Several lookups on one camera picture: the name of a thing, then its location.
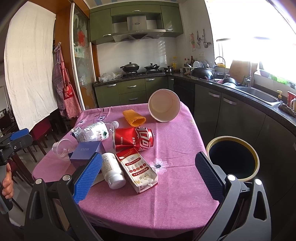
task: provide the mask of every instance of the range hood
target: range hood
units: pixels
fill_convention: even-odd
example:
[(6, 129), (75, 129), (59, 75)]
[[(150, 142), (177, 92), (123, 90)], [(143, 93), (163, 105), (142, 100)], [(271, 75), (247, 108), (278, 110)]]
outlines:
[(127, 31), (112, 34), (115, 42), (137, 39), (158, 39), (165, 33), (164, 29), (147, 29), (145, 15), (128, 16), (127, 25)]

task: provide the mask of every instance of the blue box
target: blue box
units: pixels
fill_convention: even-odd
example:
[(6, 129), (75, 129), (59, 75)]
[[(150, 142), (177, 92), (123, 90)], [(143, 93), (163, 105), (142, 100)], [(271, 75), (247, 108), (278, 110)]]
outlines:
[(80, 142), (71, 155), (70, 161), (77, 169), (80, 166), (86, 165), (95, 152), (100, 154), (106, 153), (101, 141)]

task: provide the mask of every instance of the stainless steel sink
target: stainless steel sink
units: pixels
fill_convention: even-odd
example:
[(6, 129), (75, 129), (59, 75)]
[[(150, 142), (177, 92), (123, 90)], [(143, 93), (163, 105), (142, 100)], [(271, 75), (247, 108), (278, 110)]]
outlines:
[(276, 97), (269, 95), (267, 93), (264, 93), (263, 91), (254, 89), (254, 88), (249, 88), (249, 87), (235, 87), (236, 90), (242, 91), (258, 100), (263, 101), (264, 103), (274, 106), (277, 105), (279, 103), (281, 103), (282, 101), (279, 101)]

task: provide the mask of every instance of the red coca-cola can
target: red coca-cola can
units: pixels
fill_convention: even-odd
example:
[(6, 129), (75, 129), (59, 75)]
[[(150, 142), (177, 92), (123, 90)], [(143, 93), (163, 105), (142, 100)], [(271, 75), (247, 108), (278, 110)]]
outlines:
[(118, 128), (113, 131), (113, 148), (122, 151), (134, 147), (137, 151), (147, 150), (154, 144), (154, 135), (146, 127)]

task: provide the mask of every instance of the white pill bottle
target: white pill bottle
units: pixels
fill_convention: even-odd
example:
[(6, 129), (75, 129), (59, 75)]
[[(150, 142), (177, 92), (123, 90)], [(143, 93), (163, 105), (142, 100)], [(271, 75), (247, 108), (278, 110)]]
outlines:
[(120, 168), (116, 157), (113, 153), (107, 152), (102, 154), (103, 165), (102, 173), (105, 181), (108, 183), (111, 189), (122, 188), (126, 184), (123, 170)]

